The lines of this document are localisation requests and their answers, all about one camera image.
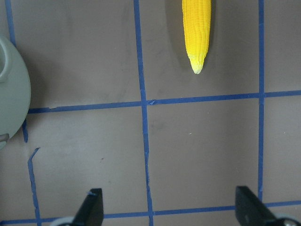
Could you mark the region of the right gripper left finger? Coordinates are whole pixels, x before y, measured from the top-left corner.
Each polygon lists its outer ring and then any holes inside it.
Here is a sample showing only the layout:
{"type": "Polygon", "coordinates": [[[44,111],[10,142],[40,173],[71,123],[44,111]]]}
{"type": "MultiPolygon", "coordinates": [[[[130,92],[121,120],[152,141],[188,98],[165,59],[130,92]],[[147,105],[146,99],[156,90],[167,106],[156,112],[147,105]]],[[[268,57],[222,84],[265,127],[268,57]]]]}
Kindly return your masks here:
{"type": "Polygon", "coordinates": [[[78,212],[76,213],[73,226],[101,226],[103,223],[103,193],[101,188],[92,188],[78,212]]]}

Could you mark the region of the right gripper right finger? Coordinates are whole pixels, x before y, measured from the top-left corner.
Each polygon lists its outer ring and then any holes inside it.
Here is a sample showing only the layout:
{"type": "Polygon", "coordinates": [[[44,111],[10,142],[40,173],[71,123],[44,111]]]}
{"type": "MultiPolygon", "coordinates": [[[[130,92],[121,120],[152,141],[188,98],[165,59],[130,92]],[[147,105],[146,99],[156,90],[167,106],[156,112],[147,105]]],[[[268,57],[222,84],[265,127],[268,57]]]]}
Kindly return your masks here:
{"type": "Polygon", "coordinates": [[[276,216],[247,187],[235,190],[235,216],[241,226],[275,226],[276,216]]]}

